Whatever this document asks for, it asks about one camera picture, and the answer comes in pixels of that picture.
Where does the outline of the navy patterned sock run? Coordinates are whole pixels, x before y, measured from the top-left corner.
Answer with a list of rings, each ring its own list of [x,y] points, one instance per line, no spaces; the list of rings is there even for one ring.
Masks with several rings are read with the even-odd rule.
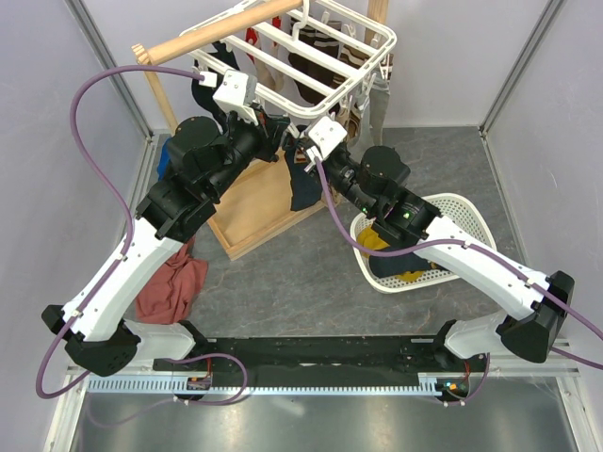
[[[293,149],[285,150],[285,161],[290,175],[290,210],[299,212],[321,200],[322,188],[316,179],[305,171],[306,160],[300,160]]]

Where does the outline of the white plastic clip hanger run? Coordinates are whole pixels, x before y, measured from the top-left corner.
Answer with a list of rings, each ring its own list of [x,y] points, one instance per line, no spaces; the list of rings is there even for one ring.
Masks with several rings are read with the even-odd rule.
[[[351,136],[391,75],[396,43],[390,27],[336,1],[305,1],[220,40],[252,61],[258,103],[296,120],[330,115]]]

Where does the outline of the beige brown argyle sock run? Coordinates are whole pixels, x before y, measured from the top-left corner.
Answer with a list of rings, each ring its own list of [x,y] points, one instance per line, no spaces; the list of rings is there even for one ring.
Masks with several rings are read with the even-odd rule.
[[[355,146],[362,133],[363,113],[359,105],[356,102],[344,106],[337,104],[329,110],[329,115],[347,130],[347,146]]]

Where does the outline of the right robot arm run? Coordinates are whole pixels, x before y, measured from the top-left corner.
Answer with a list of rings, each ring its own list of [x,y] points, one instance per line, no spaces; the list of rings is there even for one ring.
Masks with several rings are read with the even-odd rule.
[[[354,248],[387,261],[393,275],[434,264],[497,303],[500,310],[493,315],[445,324],[431,349],[438,368],[453,370],[475,355],[501,349],[530,363],[547,360],[568,314],[572,277],[524,267],[464,231],[406,188],[410,169],[390,147],[373,146],[360,161],[351,158],[344,144],[325,153],[307,137],[287,137],[284,148],[303,154],[306,172],[362,212],[385,244],[372,249],[346,234]]]

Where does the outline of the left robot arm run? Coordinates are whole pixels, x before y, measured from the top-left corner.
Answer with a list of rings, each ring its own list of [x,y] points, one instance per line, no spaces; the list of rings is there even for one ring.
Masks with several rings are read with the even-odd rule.
[[[237,113],[220,130],[211,118],[182,121],[168,141],[170,163],[136,209],[128,250],[115,250],[82,295],[50,305],[41,318],[79,366],[99,377],[135,361],[176,360],[186,370],[204,365],[203,335],[187,320],[167,325],[127,321],[123,315],[159,268],[216,212],[221,196],[255,159],[277,161],[291,120],[263,110],[254,122]]]

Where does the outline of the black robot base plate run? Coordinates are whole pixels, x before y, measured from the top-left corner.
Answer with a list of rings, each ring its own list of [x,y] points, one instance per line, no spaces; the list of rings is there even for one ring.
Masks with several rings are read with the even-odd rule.
[[[472,374],[484,355],[462,360],[432,335],[255,337],[208,341],[205,353],[229,354],[247,370],[252,388],[415,386],[421,374]]]

